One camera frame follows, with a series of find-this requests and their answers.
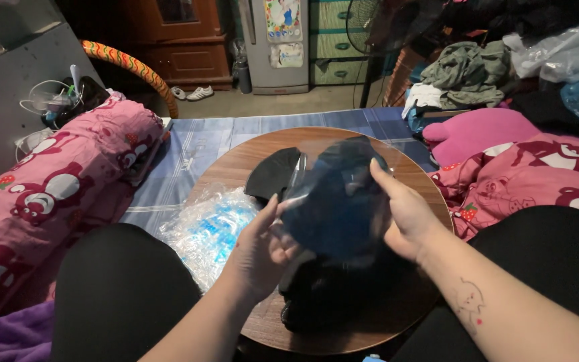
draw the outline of refrigerator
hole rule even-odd
[[[252,93],[310,90],[308,0],[239,0]]]

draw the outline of refrigerator door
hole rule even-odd
[[[269,57],[274,44],[268,42],[267,19],[264,2],[269,0],[239,0],[243,33],[252,78],[253,94],[297,94],[310,90],[310,57],[308,0],[300,0],[301,31],[303,32],[303,64],[300,68],[277,68],[271,66]]]

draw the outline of sticker on refrigerator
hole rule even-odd
[[[272,68],[300,68],[303,66],[303,44],[272,45],[269,63]]]
[[[303,40],[301,0],[264,0],[267,40],[288,43]]]

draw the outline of concrete floor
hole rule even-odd
[[[377,96],[380,98],[375,107],[381,106],[388,80],[386,77],[383,89],[381,78],[372,84],[368,107],[375,103]],[[357,85],[355,102],[352,103],[354,89],[354,86],[319,86],[309,93],[292,95],[242,94],[239,89],[216,91],[212,97],[202,101],[177,101],[180,113],[178,118],[250,117],[349,110],[358,107],[363,86]],[[160,97],[153,97],[149,108],[161,117],[169,115],[167,106]]]

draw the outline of cat tattoo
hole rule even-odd
[[[455,313],[471,336],[477,334],[477,326],[482,324],[481,307],[485,307],[482,292],[477,285],[460,278],[461,285],[455,289]]]

